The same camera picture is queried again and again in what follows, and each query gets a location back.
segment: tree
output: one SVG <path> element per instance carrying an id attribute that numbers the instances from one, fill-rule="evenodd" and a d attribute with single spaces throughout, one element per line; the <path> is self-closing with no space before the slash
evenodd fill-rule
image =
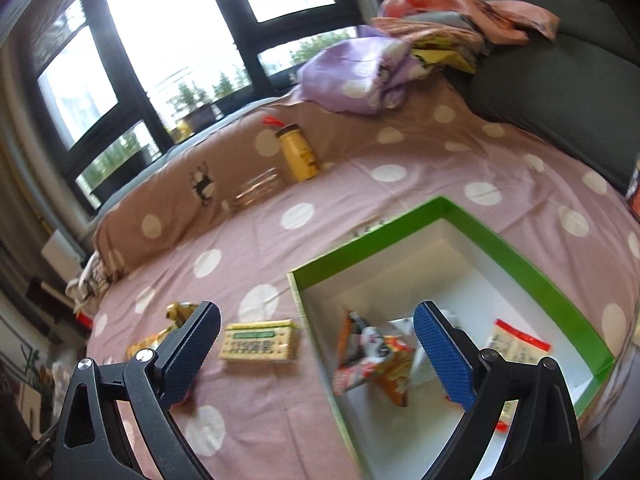
<path id="1" fill-rule="evenodd" d="M 217 99 L 234 92 L 234 86 L 224 72 L 220 72 L 220 80 L 218 81 L 218 84 L 213 87 L 213 91 Z"/>
<path id="2" fill-rule="evenodd" d="M 348 32 L 343 30 L 336 30 L 333 32 L 326 32 L 319 34 L 318 36 L 308 38 L 308 40 L 301 40 L 298 49 L 295 51 L 290 50 L 291 64 L 297 65 L 300 63 L 306 63 L 313 56 L 315 56 L 321 50 L 332 46 L 339 41 L 347 40 L 351 36 Z"/>
<path id="3" fill-rule="evenodd" d="M 82 177 L 93 190 L 141 148 L 133 129 L 128 130 L 82 172 Z"/>
<path id="4" fill-rule="evenodd" d="M 251 78 L 249 78 L 246 69 L 244 67 L 240 68 L 237 65 L 234 65 L 234 69 L 236 70 L 236 88 L 239 90 L 245 86 L 249 86 L 251 84 Z"/>
<path id="5" fill-rule="evenodd" d="M 192 82 L 191 86 L 184 81 L 178 83 L 178 95 L 171 97 L 169 103 L 174 107 L 177 114 L 187 113 L 197 110 L 199 106 L 209 103 L 211 98 L 203 88 Z"/>

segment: yellow bottle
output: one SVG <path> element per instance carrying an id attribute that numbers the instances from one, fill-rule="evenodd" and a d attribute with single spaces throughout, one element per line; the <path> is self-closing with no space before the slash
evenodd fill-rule
<path id="1" fill-rule="evenodd" d="M 300 132 L 300 126 L 290 124 L 281 128 L 276 137 L 280 141 L 287 163 L 298 182 L 307 180 L 320 173 L 316 154 Z"/>

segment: metal screw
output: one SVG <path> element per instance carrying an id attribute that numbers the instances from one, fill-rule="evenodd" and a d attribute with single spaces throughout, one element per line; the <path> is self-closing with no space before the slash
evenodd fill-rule
<path id="1" fill-rule="evenodd" d="M 78 370 L 86 370 L 91 367 L 91 359 L 85 357 L 78 363 Z"/>
<path id="2" fill-rule="evenodd" d="M 542 365 L 543 365 L 543 367 L 547 368 L 548 370 L 555 370 L 556 368 L 558 368 L 558 363 L 556 363 L 550 357 L 543 358 L 542 359 Z"/>
<path id="3" fill-rule="evenodd" d="M 491 363 L 497 360 L 500 354 L 492 348 L 484 348 L 480 351 L 480 355 L 482 356 L 482 359 Z"/>
<path id="4" fill-rule="evenodd" d="M 144 350 L 141 350 L 140 352 L 138 352 L 136 354 L 136 359 L 138 361 L 142 361 L 143 363 L 146 363 L 147 361 L 149 361 L 152 357 L 154 356 L 154 351 L 149 349 L 149 348 L 145 348 Z"/>

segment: pink bedsheet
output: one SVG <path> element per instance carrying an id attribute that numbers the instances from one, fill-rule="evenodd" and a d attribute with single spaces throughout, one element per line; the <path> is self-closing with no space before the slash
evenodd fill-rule
<path id="1" fill-rule="evenodd" d="M 348 240 L 357 225 L 442 194 L 551 277 L 618 355 L 640 285 L 640 228 L 620 196 L 536 137 L 474 116 L 441 76 L 409 90 L 401 109 L 377 117 L 332 114 L 285 96 L 125 197 L 96 244 L 114 272 L 128 276 L 104 299 L 88 354 L 99 363 L 123 360 L 127 346 L 167 325 L 173 301 L 211 300 L 225 324 L 296 318 L 288 270 Z M 239 184 L 270 167 L 286 171 L 261 124 L 266 115 L 299 123 L 326 171 L 232 215 L 222 201 Z M 208 204 L 188 184 L 203 161 L 215 181 Z M 215 343 L 193 400 L 174 410 L 214 478 L 359 478 L 306 335 L 290 365 L 225 365 L 219 351 Z M 130 409 L 123 413 L 143 471 L 159 478 Z"/>

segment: blue gripper pad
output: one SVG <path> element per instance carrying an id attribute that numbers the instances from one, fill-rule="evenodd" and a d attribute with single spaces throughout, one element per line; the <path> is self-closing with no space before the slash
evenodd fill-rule
<path id="1" fill-rule="evenodd" d="M 426 302 L 415 308 L 414 330 L 449 399 L 470 410 L 476 401 L 473 369 Z"/>
<path id="2" fill-rule="evenodd" d="M 220 333 L 220 310 L 203 301 L 187 322 L 171 332 L 158 347 L 156 375 L 160 379 L 160 405 L 168 410 L 181 402 Z"/>

